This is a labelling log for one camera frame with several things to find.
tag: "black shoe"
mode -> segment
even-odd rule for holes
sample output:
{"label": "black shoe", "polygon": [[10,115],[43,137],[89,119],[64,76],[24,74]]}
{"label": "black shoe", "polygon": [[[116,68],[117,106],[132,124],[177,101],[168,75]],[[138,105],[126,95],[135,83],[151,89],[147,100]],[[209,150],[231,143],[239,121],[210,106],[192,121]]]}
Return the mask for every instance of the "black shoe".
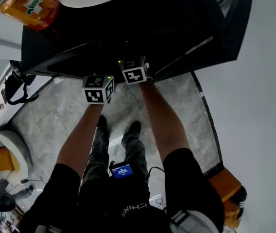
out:
{"label": "black shoe", "polygon": [[141,123],[138,121],[135,121],[132,123],[127,133],[140,134],[140,131],[141,131]]}
{"label": "black shoe", "polygon": [[107,127],[107,119],[103,115],[100,116],[99,121],[97,123],[97,127],[106,126]]}

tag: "person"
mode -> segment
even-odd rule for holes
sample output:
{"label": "person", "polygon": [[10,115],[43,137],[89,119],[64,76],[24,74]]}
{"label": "person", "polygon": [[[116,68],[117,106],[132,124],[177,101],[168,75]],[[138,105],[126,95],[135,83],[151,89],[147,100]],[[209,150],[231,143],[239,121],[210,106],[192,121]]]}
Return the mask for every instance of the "person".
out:
{"label": "person", "polygon": [[61,148],[43,192],[21,220],[21,233],[223,231],[222,201],[194,159],[180,119],[152,81],[139,86],[165,171],[166,210],[149,204],[140,123],[134,122],[122,139],[125,160],[137,172],[109,178],[103,105],[91,104]]}
{"label": "person", "polygon": [[[0,179],[0,192],[3,192],[3,194],[5,195],[5,189],[8,186],[9,182],[5,179]],[[30,185],[28,188],[22,189],[19,192],[17,192],[16,194],[12,194],[13,199],[17,200],[23,200],[23,199],[27,199],[28,197],[30,197],[32,195],[34,191],[34,186]]]}

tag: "mirinda can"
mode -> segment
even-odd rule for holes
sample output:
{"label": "mirinda can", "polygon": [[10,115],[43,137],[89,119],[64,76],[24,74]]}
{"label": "mirinda can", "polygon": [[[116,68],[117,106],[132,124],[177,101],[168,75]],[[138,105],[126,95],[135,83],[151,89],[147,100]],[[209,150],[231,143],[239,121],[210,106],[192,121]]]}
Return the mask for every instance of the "mirinda can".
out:
{"label": "mirinda can", "polygon": [[0,12],[40,31],[47,28],[59,13],[58,0],[0,0]]}

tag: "forearm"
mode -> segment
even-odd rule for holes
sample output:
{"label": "forearm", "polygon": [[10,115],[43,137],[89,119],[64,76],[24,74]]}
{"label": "forearm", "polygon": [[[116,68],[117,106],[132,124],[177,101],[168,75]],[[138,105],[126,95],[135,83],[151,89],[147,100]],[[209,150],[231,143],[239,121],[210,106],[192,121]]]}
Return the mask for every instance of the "forearm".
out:
{"label": "forearm", "polygon": [[186,133],[179,117],[154,84],[150,81],[140,83],[140,89],[162,161],[176,149],[189,148]]}
{"label": "forearm", "polygon": [[103,105],[90,104],[64,145],[62,146],[57,163],[67,165],[76,171],[80,178],[83,176],[89,157],[96,126]]}

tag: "blue screen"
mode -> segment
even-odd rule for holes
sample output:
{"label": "blue screen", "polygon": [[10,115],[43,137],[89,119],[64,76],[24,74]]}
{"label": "blue screen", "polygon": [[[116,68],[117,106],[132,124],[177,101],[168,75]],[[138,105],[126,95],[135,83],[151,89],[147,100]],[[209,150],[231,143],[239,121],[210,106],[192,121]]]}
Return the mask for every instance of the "blue screen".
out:
{"label": "blue screen", "polygon": [[129,164],[118,167],[116,169],[112,169],[112,174],[117,179],[128,176],[128,175],[131,175],[133,173],[134,172],[132,171],[132,168],[130,167]]}

